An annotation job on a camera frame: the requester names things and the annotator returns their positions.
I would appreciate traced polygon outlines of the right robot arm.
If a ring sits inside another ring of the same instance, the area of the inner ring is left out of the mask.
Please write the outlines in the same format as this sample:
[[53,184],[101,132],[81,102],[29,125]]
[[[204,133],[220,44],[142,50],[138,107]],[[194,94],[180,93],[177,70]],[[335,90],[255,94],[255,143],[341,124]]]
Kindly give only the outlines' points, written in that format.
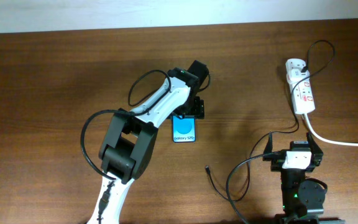
[[307,177],[320,166],[323,151],[310,133],[305,141],[292,141],[289,149],[273,151],[272,133],[264,149],[263,160],[270,161],[270,170],[279,172],[281,179],[283,213],[275,215],[273,222],[279,224],[334,224],[345,223],[338,218],[323,218],[323,203],[328,185],[321,180]]

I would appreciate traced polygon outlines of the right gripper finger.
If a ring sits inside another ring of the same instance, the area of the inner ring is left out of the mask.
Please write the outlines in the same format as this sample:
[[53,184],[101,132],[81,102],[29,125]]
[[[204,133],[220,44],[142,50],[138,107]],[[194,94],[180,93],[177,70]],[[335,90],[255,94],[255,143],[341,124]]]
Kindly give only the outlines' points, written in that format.
[[321,153],[320,147],[317,145],[315,140],[313,139],[313,135],[310,132],[307,132],[306,138],[311,149],[312,153]]
[[271,154],[272,150],[273,150],[273,137],[272,137],[272,132],[269,132],[268,141],[264,149],[264,154]]

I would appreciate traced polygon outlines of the blue Galaxy smartphone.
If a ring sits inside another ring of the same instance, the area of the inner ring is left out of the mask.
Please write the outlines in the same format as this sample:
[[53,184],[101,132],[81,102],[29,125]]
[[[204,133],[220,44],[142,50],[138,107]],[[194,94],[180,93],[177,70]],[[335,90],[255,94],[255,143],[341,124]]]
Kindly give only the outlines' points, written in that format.
[[196,128],[194,118],[179,119],[174,116],[172,119],[173,142],[195,142]]

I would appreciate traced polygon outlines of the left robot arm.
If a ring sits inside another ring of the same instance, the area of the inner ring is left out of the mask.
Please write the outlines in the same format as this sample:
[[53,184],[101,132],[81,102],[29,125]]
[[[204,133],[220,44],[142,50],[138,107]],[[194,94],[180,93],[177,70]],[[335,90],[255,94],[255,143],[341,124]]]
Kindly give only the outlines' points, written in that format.
[[[159,126],[168,118],[194,123],[204,118],[204,102],[198,93],[210,82],[207,66],[195,60],[188,69],[174,68],[163,73],[160,88],[152,91],[126,111],[102,110],[92,114],[81,130],[80,146],[87,163],[102,177],[101,190],[89,223],[119,223],[119,216],[132,183],[146,170],[152,157]],[[85,132],[97,116],[112,118],[98,157],[91,161],[85,149]]]

